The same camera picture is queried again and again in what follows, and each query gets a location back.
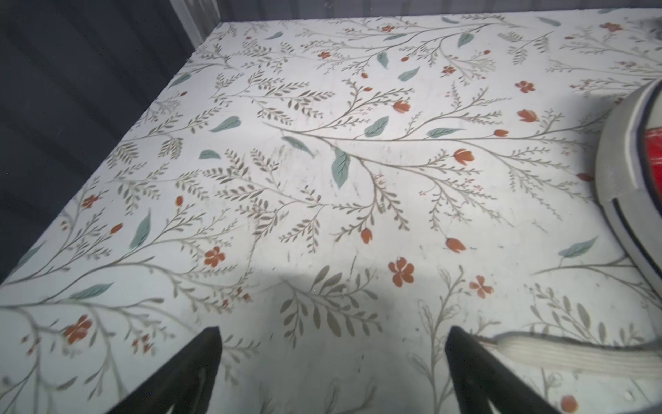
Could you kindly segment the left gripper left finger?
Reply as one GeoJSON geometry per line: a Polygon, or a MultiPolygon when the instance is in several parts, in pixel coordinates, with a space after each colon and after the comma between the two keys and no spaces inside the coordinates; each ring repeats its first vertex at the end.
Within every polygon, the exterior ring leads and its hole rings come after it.
{"type": "Polygon", "coordinates": [[[221,359],[220,329],[208,327],[110,413],[205,413],[221,359]]]}

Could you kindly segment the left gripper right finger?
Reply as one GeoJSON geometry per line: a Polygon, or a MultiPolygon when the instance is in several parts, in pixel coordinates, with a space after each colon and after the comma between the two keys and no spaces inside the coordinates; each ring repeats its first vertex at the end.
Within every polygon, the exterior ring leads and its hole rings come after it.
{"type": "Polygon", "coordinates": [[[450,329],[445,353],[462,413],[558,413],[459,326],[450,329]]]}

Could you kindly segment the red canvas sneaker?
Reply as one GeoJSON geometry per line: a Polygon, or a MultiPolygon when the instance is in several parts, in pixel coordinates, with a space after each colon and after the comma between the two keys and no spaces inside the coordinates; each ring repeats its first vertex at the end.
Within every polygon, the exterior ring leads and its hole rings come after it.
{"type": "MultiPolygon", "coordinates": [[[[596,193],[616,238],[656,295],[661,293],[661,82],[612,111],[596,155],[596,193]]],[[[661,377],[661,341],[643,349],[508,333],[477,343],[515,362],[632,379],[661,377]]]]}

